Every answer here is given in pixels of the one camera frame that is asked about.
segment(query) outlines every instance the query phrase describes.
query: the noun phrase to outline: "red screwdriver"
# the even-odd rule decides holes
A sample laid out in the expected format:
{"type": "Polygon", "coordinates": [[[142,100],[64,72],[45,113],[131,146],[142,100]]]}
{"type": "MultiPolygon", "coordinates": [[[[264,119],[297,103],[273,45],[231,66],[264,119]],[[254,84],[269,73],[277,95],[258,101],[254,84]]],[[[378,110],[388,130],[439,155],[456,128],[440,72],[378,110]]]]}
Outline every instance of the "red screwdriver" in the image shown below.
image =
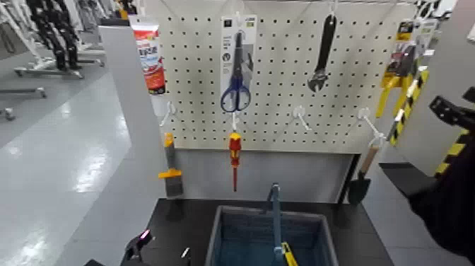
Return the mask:
{"type": "Polygon", "coordinates": [[[241,135],[233,132],[229,135],[229,149],[231,151],[231,167],[233,168],[233,190],[238,190],[238,166],[241,151],[241,135]]]}

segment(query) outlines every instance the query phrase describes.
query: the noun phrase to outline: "blue scissors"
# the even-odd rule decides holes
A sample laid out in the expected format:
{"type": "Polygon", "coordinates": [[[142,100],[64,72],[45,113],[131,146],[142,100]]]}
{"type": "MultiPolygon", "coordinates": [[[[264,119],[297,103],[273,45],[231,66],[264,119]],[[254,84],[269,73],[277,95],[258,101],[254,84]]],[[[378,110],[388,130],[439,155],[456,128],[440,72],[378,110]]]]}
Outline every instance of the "blue scissors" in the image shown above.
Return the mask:
{"type": "Polygon", "coordinates": [[[242,111],[251,103],[251,93],[244,86],[242,77],[242,33],[236,34],[236,47],[234,50],[233,75],[230,86],[221,96],[221,108],[225,112],[242,111]]]}

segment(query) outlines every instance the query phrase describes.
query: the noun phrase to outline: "white pegboard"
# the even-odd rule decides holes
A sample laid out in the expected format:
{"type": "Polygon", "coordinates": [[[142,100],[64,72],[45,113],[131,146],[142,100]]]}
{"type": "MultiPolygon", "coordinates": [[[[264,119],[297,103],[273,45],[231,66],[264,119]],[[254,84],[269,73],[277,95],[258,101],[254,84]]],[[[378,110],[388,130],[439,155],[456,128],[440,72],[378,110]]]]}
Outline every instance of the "white pegboard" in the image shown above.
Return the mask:
{"type": "MultiPolygon", "coordinates": [[[[164,130],[175,135],[178,148],[228,148],[231,120],[219,104],[219,45],[220,18],[233,13],[232,5],[146,1],[147,15],[160,21],[168,90],[164,97],[177,108],[164,130]]],[[[357,120],[358,110],[377,105],[397,26],[414,12],[404,3],[341,2],[329,80],[313,93],[306,81],[317,64],[329,3],[246,1],[245,13],[256,14],[258,24],[252,103],[239,115],[243,149],[362,152],[373,133],[357,120]],[[312,131],[293,118],[299,105],[312,131]]]]}

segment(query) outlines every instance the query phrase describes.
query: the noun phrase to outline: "black table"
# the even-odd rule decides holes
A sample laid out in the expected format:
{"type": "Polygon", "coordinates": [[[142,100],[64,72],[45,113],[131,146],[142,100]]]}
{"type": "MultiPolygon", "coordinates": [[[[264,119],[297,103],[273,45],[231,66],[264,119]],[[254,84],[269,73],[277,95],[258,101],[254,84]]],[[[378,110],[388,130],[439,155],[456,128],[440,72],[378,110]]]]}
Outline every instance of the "black table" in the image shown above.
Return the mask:
{"type": "MultiPolygon", "coordinates": [[[[260,208],[263,202],[160,199],[148,223],[156,239],[143,248],[143,261],[152,266],[179,266],[183,250],[190,247],[192,266],[202,266],[219,205],[260,208]]],[[[282,202],[281,207],[283,211],[325,215],[340,266],[393,266],[361,205],[337,208],[327,203],[282,202]]]]}

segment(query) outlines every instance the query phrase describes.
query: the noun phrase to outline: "yellow and black striped tape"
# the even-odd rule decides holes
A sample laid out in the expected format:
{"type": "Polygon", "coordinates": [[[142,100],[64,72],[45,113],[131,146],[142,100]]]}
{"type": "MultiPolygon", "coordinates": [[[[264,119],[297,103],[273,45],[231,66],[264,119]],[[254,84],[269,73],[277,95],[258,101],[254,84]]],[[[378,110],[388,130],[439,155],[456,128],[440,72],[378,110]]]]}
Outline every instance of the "yellow and black striped tape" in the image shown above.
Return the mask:
{"type": "Polygon", "coordinates": [[[421,90],[424,87],[424,84],[426,84],[428,77],[429,77],[428,70],[424,70],[421,72],[421,75],[419,76],[419,79],[417,80],[416,88],[414,89],[412,94],[407,97],[406,102],[402,105],[401,109],[404,112],[401,118],[395,121],[396,126],[392,130],[391,138],[389,139],[389,142],[391,143],[392,146],[396,146],[397,138],[401,136],[402,130],[404,129],[404,123],[409,119],[409,115],[411,115],[412,108],[414,107],[414,103],[419,98],[419,95],[421,94],[421,90]]]}
{"type": "Polygon", "coordinates": [[[469,133],[470,133],[469,130],[466,130],[466,129],[462,130],[459,138],[456,140],[456,142],[450,147],[449,151],[447,152],[447,155],[444,158],[444,161],[437,167],[437,170],[435,171],[435,176],[434,176],[435,178],[439,178],[449,168],[450,164],[453,163],[457,159],[457,156],[464,150],[465,146],[470,141],[469,133]]]}

